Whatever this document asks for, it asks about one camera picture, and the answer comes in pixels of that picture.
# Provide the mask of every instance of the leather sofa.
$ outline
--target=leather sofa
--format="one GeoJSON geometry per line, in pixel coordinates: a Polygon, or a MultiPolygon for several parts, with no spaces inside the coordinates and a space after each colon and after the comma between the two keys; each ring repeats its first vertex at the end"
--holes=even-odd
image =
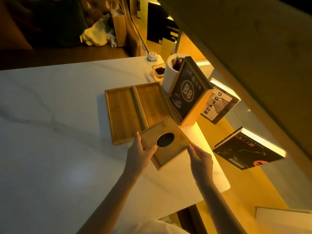
{"type": "Polygon", "coordinates": [[[108,44],[87,46],[85,44],[70,48],[33,47],[33,50],[0,51],[0,70],[17,68],[60,65],[68,63],[107,60],[142,55],[139,35],[132,23],[127,0],[80,0],[81,7],[88,24],[91,27],[103,13],[109,12],[110,6],[120,6],[125,14],[127,30],[127,46],[111,47],[108,44]]]}

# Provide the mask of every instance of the glass ashtray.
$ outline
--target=glass ashtray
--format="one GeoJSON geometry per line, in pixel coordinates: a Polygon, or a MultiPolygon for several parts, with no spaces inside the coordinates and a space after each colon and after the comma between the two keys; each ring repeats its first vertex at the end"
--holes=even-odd
{"type": "Polygon", "coordinates": [[[165,67],[165,63],[152,66],[152,75],[157,81],[162,81],[165,67]]]}

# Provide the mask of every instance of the bamboo tray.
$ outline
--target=bamboo tray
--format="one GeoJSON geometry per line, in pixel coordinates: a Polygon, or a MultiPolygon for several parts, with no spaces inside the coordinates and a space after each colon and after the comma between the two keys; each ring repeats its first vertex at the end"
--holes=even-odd
{"type": "Polygon", "coordinates": [[[105,90],[111,137],[114,145],[133,140],[135,132],[170,116],[180,118],[159,82],[105,90]]]}

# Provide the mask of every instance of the white table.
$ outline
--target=white table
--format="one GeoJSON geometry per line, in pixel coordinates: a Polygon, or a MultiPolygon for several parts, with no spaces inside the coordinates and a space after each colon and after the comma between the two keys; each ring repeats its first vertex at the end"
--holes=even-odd
{"type": "MultiPolygon", "coordinates": [[[[154,64],[135,57],[0,71],[1,233],[78,231],[121,175],[129,147],[111,144],[104,90],[153,82],[154,64]]],[[[212,153],[197,124],[183,131],[212,153]]],[[[215,158],[213,179],[220,192],[230,188],[215,158]]],[[[201,200],[185,151],[159,172],[149,164],[117,227],[201,200]]]]}

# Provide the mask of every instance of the sofa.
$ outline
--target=sofa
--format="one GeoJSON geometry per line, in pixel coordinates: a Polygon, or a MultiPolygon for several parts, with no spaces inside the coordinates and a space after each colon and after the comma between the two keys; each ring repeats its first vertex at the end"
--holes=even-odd
{"type": "MultiPolygon", "coordinates": [[[[51,24],[51,21],[61,16],[61,11],[58,9],[53,10],[53,5],[56,3],[56,8],[58,8],[57,5],[59,5],[61,1],[66,0],[0,0],[2,4],[2,6],[0,5],[0,15],[3,15],[3,13],[7,11],[12,18],[9,20],[9,17],[6,17],[7,20],[5,23],[0,23],[0,28],[2,28],[2,31],[0,31],[0,50],[4,49],[0,51],[0,70],[142,55],[141,41],[132,23],[127,0],[67,0],[69,12],[76,4],[79,5],[77,6],[79,11],[80,8],[82,10],[81,15],[83,15],[83,17],[80,17],[80,20],[75,20],[74,25],[76,22],[85,21],[84,25],[86,24],[86,28],[91,27],[102,15],[109,13],[111,8],[120,6],[125,15],[126,23],[127,44],[125,47],[111,47],[109,43],[104,46],[88,46],[84,43],[75,43],[75,45],[72,46],[72,43],[66,41],[59,41],[61,44],[51,44],[55,41],[53,41],[53,39],[51,40],[49,36],[53,35],[54,38],[58,38],[60,37],[59,32],[62,31],[59,30],[58,26],[51,24]],[[46,9],[42,7],[44,1],[48,2],[46,9]],[[37,10],[39,10],[37,11],[39,15],[35,16],[35,18],[32,10],[33,6],[36,6],[37,10]],[[54,12],[53,14],[47,14],[46,12],[49,11],[54,12]],[[40,22],[43,23],[41,28],[36,26],[36,24],[40,22]],[[14,25],[16,25],[18,29],[15,27],[14,30],[10,31],[9,29],[12,29],[14,25]],[[14,37],[6,36],[7,32],[13,32],[14,37]],[[10,47],[11,49],[6,49],[7,45],[12,45],[12,42],[13,47],[10,47]]],[[[64,13],[64,16],[62,16],[63,19],[59,21],[61,25],[67,24],[67,26],[63,26],[63,29],[67,31],[72,26],[72,24],[67,22],[72,21],[71,19],[75,18],[75,15],[68,15],[67,11],[64,13]]],[[[77,29],[68,32],[72,34],[75,31],[77,32],[77,29]]]]}

